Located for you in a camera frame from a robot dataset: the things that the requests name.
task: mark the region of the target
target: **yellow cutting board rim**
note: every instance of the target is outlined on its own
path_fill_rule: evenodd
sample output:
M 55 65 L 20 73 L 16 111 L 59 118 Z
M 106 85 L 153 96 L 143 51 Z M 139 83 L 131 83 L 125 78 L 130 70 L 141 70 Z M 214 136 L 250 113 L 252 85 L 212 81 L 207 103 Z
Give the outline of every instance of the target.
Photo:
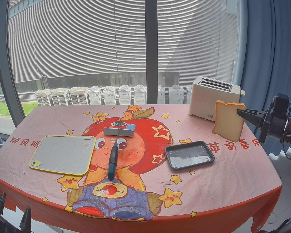
M 75 173 L 67 173 L 67 172 L 56 172 L 56 171 L 50 171 L 50 170 L 42 169 L 42 168 L 38 168 L 38 167 L 32 167 L 32 166 L 30 165 L 30 164 L 31 164 L 31 161 L 33 160 L 33 158 L 34 158 L 36 152 L 38 151 L 40 144 L 39 144 L 39 146 L 37 147 L 37 149 L 35 150 L 34 154 L 33 154 L 32 157 L 31 157 L 31 160 L 30 160 L 30 162 L 29 162 L 29 164 L 28 164 L 29 167 L 30 167 L 31 169 L 36 169 L 36 170 L 40 170 L 40 171 L 44 171 L 44 172 L 49 172 L 49 173 L 67 174 L 67 175 L 73 175 L 73 176 L 83 176 L 83 175 L 85 175 L 85 174 L 88 173 L 88 171 L 89 171 L 89 166 L 90 166 L 90 164 L 91 164 L 91 160 L 92 160 L 92 156 L 93 156 L 93 152 L 94 152 L 94 148 L 95 148 L 95 144 L 96 144 L 96 138 L 95 138 L 94 136 L 90 136 L 90 135 L 74 135 L 74 136 L 70 136 L 70 135 L 52 135 L 52 134 L 48 134 L 48 135 L 46 135 L 46 136 L 44 136 L 44 137 L 42 138 L 41 142 L 42 142 L 42 141 L 44 140 L 44 138 L 46 138 L 47 136 L 94 138 L 94 147 L 93 147 L 93 150 L 92 150 L 91 158 L 90 158 L 89 163 L 88 163 L 88 166 L 87 166 L 87 171 L 86 171 L 85 173 L 83 173 L 83 174 L 75 174 Z

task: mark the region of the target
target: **slice of bread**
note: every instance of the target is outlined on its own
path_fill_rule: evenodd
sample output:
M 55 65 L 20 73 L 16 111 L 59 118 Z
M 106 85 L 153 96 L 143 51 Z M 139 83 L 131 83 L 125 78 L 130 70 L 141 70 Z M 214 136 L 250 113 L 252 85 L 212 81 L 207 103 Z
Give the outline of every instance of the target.
M 244 119 L 237 114 L 237 110 L 246 110 L 243 103 L 216 102 L 216 121 L 212 130 L 223 138 L 238 142 L 244 126 Z

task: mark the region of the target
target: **grass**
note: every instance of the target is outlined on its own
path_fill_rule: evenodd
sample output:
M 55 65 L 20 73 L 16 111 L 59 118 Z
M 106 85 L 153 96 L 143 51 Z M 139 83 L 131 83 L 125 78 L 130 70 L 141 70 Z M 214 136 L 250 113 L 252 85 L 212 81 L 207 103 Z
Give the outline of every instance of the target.
M 22 102 L 22 107 L 26 116 L 37 106 L 38 102 Z M 0 115 L 10 115 L 6 103 L 0 103 Z

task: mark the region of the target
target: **tablecloth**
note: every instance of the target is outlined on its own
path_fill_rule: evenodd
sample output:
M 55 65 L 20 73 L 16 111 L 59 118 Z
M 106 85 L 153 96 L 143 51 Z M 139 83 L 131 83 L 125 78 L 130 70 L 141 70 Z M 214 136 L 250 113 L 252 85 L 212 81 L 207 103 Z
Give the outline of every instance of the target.
M 189 105 L 37 107 L 0 150 L 0 193 L 6 207 L 29 205 L 32 218 L 86 232 L 232 232 L 253 216 L 264 225 L 281 181 L 244 124 L 238 143 L 212 134 L 213 122 L 188 115 Z M 106 171 L 113 136 L 104 127 L 133 128 L 121 137 L 114 181 Z M 45 135 L 93 135 L 97 141 L 83 177 L 29 168 Z M 205 141 L 211 164 L 173 170 L 164 149 Z

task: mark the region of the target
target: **small plastic tray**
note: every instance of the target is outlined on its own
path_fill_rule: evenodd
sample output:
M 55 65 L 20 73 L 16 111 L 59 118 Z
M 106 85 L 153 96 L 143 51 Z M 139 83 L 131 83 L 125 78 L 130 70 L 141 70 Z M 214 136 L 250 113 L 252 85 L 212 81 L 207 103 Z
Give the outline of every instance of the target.
M 214 155 L 204 141 L 168 146 L 165 153 L 172 169 L 183 169 L 214 161 Z

